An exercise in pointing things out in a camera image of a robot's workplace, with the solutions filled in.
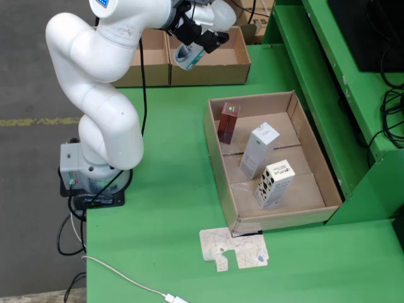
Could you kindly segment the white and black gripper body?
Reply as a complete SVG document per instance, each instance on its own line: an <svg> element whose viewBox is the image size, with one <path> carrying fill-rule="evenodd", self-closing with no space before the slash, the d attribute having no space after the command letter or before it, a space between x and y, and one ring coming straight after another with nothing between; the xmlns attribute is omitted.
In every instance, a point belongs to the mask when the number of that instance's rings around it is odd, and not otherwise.
<svg viewBox="0 0 404 303"><path fill-rule="evenodd" d="M211 1L172 1L167 33L183 44L192 44L207 30L213 32L214 18Z"/></svg>

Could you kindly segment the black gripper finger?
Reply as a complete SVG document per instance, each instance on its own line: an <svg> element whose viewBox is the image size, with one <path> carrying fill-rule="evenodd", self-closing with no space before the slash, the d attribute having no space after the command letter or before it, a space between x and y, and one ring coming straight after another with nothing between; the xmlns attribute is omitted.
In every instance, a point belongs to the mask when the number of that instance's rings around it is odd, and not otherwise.
<svg viewBox="0 0 404 303"><path fill-rule="evenodd" d="M207 30L195 41L195 44L202 46L206 53L212 53L228 40L229 34L226 32L211 32Z"/></svg>

